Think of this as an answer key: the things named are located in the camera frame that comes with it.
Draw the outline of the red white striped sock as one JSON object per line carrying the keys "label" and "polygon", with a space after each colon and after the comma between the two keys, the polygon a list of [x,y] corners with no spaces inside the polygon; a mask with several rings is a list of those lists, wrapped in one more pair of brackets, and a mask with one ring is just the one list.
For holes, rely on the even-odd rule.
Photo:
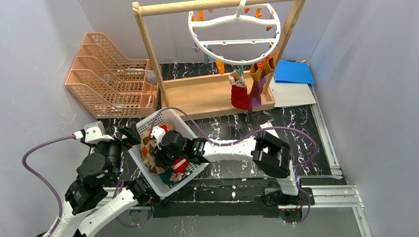
{"label": "red white striped sock", "polygon": [[189,165],[189,162],[185,158],[179,158],[175,160],[172,168],[176,173],[184,171]]}

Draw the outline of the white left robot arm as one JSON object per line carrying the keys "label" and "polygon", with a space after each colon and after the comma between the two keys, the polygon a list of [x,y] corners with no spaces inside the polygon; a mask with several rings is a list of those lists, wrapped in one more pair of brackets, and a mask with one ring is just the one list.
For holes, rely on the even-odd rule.
{"label": "white left robot arm", "polygon": [[140,144],[136,123],[119,126],[116,132],[122,138],[97,121],[72,134],[93,153],[76,169],[59,214],[42,237],[93,237],[124,211],[152,202],[152,189],[142,178],[120,180],[122,152]]}

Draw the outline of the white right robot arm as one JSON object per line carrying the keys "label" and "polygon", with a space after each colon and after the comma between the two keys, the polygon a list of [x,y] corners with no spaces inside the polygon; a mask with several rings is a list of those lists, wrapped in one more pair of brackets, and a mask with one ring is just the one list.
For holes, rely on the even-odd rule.
{"label": "white right robot arm", "polygon": [[186,162],[200,165],[221,160],[252,161],[263,173],[277,180],[279,196],[285,197],[284,205],[300,197],[290,146],[267,131],[241,141],[217,141],[189,139],[177,131],[154,127],[150,138],[156,144],[152,154],[160,167],[175,169]]}

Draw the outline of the purple sock with yellow cuff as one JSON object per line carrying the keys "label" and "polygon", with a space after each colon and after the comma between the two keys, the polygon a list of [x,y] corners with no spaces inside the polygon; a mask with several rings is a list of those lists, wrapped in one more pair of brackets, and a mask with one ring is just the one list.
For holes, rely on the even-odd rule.
{"label": "purple sock with yellow cuff", "polygon": [[252,88],[250,93],[248,94],[249,98],[249,106],[248,106],[248,112],[252,113],[253,109],[255,107],[261,106],[262,100],[261,100],[261,74],[262,70],[258,69],[257,71],[253,68],[253,65],[250,70],[250,76],[253,80]]}

